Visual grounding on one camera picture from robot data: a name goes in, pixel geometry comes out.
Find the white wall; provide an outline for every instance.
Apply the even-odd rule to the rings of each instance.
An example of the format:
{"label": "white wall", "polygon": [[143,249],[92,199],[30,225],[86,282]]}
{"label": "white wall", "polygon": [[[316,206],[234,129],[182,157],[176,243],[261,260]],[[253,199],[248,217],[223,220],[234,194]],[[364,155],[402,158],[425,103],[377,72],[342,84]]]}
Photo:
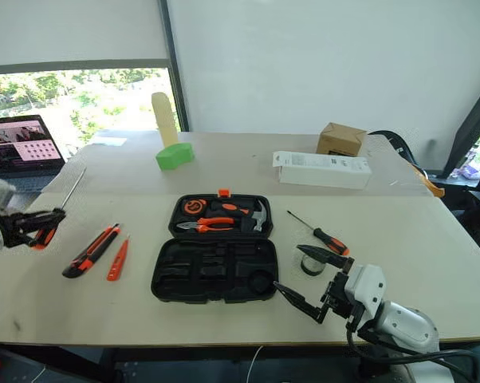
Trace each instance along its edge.
{"label": "white wall", "polygon": [[441,168],[480,95],[480,0],[170,0],[191,129],[402,135]]}
{"label": "white wall", "polygon": [[157,0],[0,0],[0,65],[167,58]]}

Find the white cable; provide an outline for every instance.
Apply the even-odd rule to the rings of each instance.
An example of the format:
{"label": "white cable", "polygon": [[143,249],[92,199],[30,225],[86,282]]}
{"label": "white cable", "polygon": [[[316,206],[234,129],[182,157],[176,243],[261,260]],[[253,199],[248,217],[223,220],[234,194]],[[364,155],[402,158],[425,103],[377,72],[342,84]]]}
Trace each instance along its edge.
{"label": "white cable", "polygon": [[40,371],[40,373],[31,381],[31,383],[34,383],[45,372],[46,369],[47,369],[47,366],[44,365],[43,370]]}
{"label": "white cable", "polygon": [[254,357],[253,357],[253,361],[250,363],[249,372],[247,373],[246,383],[249,383],[250,371],[253,369],[253,365],[254,365],[254,361],[256,360],[256,356],[257,356],[258,353],[262,350],[262,348],[263,348],[262,345],[260,345],[260,346],[258,347],[258,351],[256,351],[256,354],[255,354]]}

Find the laptop screen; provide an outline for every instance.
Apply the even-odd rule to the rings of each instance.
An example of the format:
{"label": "laptop screen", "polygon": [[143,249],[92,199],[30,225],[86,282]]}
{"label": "laptop screen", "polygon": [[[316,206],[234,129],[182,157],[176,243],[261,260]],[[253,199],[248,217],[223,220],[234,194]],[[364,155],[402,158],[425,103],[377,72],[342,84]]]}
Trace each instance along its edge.
{"label": "laptop screen", "polygon": [[52,170],[64,164],[40,116],[0,118],[0,173]]}

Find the white box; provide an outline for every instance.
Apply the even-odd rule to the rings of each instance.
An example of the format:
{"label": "white box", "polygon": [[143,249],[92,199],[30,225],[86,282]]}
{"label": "white box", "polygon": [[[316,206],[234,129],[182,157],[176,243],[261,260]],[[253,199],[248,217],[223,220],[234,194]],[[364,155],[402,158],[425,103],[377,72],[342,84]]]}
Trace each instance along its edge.
{"label": "white box", "polygon": [[279,168],[283,184],[364,189],[371,177],[363,157],[329,156],[299,152],[275,152],[273,166]]}

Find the white table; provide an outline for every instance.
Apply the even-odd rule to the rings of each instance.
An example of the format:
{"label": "white table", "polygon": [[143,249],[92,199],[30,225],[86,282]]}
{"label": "white table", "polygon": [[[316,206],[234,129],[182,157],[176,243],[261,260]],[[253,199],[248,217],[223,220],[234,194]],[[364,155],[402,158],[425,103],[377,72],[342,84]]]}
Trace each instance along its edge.
{"label": "white table", "polygon": [[[321,243],[286,209],[343,240],[357,263],[382,266],[388,281],[386,298],[429,314],[443,340],[480,339],[480,249],[389,150],[387,141],[369,137],[364,150],[375,174],[366,190],[344,191],[277,182],[271,152],[311,151],[316,137],[188,133],[183,138],[193,142],[197,159],[172,172],[156,167],[154,136],[127,141],[118,148],[85,148],[70,161],[31,207],[59,205],[86,164],[86,175],[66,206],[68,217],[49,247],[43,252],[25,247],[0,252],[0,342],[136,347],[343,345],[344,319],[329,314],[318,325],[280,294],[265,302],[235,305],[164,303],[151,294],[155,261],[171,238],[167,224],[178,197],[225,186],[234,192],[267,195],[274,224],[270,240],[277,248],[280,281],[310,302],[318,304],[336,271],[327,267],[312,278],[300,270],[295,246]],[[220,156],[212,152],[214,148]],[[243,163],[234,163],[233,172],[214,160],[228,152],[234,158],[240,156]],[[107,160],[106,165],[99,157]],[[63,278],[61,272],[69,261],[103,227],[115,222],[132,235],[121,279],[105,280],[120,240],[87,274]]]}
{"label": "white table", "polygon": [[82,188],[88,194],[183,195],[230,188],[233,193],[263,195],[431,195],[383,136],[367,136],[361,155],[373,176],[364,190],[280,184],[272,167],[277,150],[315,152],[318,135],[180,133],[191,142],[195,160],[161,172],[155,155],[163,148],[158,132],[101,132],[126,136],[119,147],[89,145],[45,189],[64,192],[85,166]]}
{"label": "white table", "polygon": [[[56,204],[42,195],[33,208]],[[43,252],[17,247],[0,253],[0,342],[57,345],[204,345],[344,342],[345,320],[324,325],[294,309],[280,294],[265,302],[227,305],[164,303],[150,291],[155,261],[171,238],[168,217],[177,195],[76,195],[68,218]],[[442,339],[480,338],[480,250],[442,203],[432,197],[271,196],[280,281],[311,302],[336,273],[318,277],[299,267],[299,243],[316,244],[286,209],[347,243],[360,264],[384,269],[387,299],[420,308]],[[105,275],[117,240],[84,276],[61,276],[69,261],[107,224],[131,234],[118,282]]]}

